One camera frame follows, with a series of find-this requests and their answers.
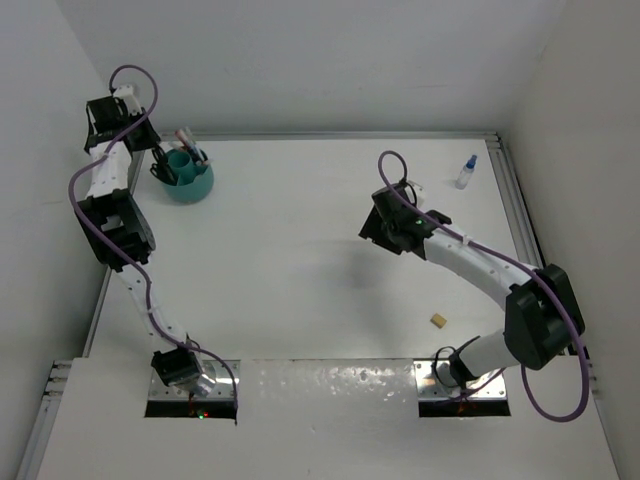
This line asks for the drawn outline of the red gel pen thin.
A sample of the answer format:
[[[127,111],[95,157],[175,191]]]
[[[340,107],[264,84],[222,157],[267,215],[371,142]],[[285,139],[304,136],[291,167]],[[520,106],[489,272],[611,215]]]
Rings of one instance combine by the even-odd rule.
[[[183,130],[178,129],[175,131],[176,138],[183,144],[183,146],[192,152],[193,154],[199,156],[200,152],[196,144],[191,140],[190,136]]]

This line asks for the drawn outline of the large black handled scissors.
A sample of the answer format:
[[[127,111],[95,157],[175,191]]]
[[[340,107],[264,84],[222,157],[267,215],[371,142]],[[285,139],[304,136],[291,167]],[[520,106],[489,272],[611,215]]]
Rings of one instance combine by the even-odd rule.
[[[166,185],[175,186],[177,184],[177,177],[169,165],[166,152],[157,144],[151,148],[151,154],[154,162],[150,167],[150,173],[158,181]]]

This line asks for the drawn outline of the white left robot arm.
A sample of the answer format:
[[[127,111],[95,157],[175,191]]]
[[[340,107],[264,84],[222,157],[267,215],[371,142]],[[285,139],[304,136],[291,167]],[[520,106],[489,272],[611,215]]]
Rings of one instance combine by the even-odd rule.
[[[85,151],[94,162],[89,191],[77,202],[78,217],[98,261],[126,285],[154,345],[151,366],[168,388],[191,395],[204,367],[195,343],[174,322],[166,321],[142,272],[155,250],[152,230],[130,191],[129,169],[135,152],[151,151],[166,164],[160,138],[135,95],[116,95],[86,104],[89,132]]]

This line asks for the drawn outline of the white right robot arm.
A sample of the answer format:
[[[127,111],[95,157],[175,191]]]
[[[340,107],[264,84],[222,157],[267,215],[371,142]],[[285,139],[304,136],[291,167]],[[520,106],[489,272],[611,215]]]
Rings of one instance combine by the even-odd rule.
[[[456,240],[438,225],[458,235],[451,219],[430,210],[428,220],[399,201],[407,183],[382,188],[372,195],[373,207],[359,236],[399,255],[412,253],[462,277],[504,311],[504,327],[476,336],[442,364],[432,365],[439,386],[461,390],[482,375],[521,364],[540,370],[572,343],[558,309],[526,272]]]

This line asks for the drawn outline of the teal round organizer container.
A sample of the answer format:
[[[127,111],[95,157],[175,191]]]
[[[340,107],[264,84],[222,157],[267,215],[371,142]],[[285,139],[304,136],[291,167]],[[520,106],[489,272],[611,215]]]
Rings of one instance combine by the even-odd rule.
[[[214,173],[210,165],[196,165],[191,156],[182,150],[167,153],[168,165],[177,177],[175,185],[162,184],[166,195],[180,204],[197,203],[208,196],[214,185]]]

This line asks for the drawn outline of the small blue cap bottle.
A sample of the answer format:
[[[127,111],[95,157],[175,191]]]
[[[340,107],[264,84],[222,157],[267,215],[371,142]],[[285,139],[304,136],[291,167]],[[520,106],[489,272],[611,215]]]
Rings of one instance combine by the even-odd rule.
[[[467,187],[473,173],[475,172],[476,164],[477,164],[477,156],[472,155],[466,161],[457,179],[455,180],[454,185],[457,189],[464,190]]]

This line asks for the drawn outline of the yellow eraser block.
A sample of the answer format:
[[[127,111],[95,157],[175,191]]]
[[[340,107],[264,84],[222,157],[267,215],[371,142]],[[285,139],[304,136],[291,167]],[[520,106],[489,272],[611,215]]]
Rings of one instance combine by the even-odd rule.
[[[440,314],[434,314],[430,321],[438,329],[442,329],[447,323],[447,320]]]

